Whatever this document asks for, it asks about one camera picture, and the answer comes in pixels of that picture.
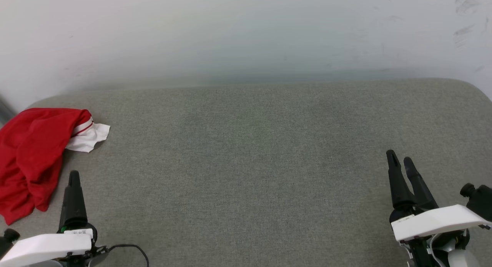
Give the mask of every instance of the white fabric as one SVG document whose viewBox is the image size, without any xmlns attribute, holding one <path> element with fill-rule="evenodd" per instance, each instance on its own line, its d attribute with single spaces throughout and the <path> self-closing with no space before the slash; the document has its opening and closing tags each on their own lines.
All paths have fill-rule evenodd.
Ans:
<svg viewBox="0 0 492 267">
<path fill-rule="evenodd" d="M 94 149 L 96 143 L 106 140 L 111 126 L 95 124 L 93 123 L 92 118 L 88 122 L 75 127 L 76 129 L 78 128 L 77 131 L 74 129 L 76 135 L 70 138 L 65 149 L 88 153 Z"/>
</svg>

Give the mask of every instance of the red garment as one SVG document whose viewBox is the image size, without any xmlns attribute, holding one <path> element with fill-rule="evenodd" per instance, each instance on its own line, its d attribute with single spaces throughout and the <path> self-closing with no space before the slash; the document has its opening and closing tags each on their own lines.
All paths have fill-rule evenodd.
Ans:
<svg viewBox="0 0 492 267">
<path fill-rule="evenodd" d="M 47 211 L 61 154 L 74 128 L 88 122 L 92 123 L 91 114 L 86 109 L 30 108 L 0 129 L 0 214 L 7 225 L 28 216 L 34 207 Z"/>
</svg>

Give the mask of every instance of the wire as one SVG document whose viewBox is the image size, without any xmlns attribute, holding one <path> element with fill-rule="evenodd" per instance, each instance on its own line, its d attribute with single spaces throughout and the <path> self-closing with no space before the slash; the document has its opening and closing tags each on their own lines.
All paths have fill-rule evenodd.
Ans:
<svg viewBox="0 0 492 267">
<path fill-rule="evenodd" d="M 123 248 L 123 247 L 135 247 L 135 248 L 137 248 L 142 253 L 142 255 L 144 255 L 145 261 L 147 262 L 147 267 L 149 267 L 149 258 L 145 254 L 144 250 L 142 250 L 142 248 L 140 248 L 138 245 L 135 245 L 135 244 L 119 244 L 119 245 L 114 245 L 114 246 L 112 246 L 111 248 L 108 249 L 108 253 L 111 252 L 111 250 L 113 250 L 114 248 Z"/>
</svg>

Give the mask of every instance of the white wall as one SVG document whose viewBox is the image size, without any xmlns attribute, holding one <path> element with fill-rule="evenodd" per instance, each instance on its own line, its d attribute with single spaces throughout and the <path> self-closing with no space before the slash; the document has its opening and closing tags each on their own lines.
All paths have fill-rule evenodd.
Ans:
<svg viewBox="0 0 492 267">
<path fill-rule="evenodd" d="M 0 95 L 439 76 L 492 97 L 492 0 L 0 0 Z"/>
</svg>

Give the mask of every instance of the gray fabric surface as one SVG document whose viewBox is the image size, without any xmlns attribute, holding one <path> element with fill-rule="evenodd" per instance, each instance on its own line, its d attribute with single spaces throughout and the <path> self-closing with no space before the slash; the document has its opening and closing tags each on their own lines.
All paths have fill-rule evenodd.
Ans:
<svg viewBox="0 0 492 267">
<path fill-rule="evenodd" d="M 111 125 L 67 152 L 47 212 L 12 228 L 55 232 L 68 173 L 81 174 L 99 244 L 138 244 L 152 266 L 406 265 L 392 236 L 385 151 L 413 158 L 440 206 L 492 186 L 492 103 L 456 80 L 240 85 L 65 95 Z M 472 229 L 488 266 L 492 232 Z M 144 266 L 133 248 L 102 264 Z"/>
</svg>

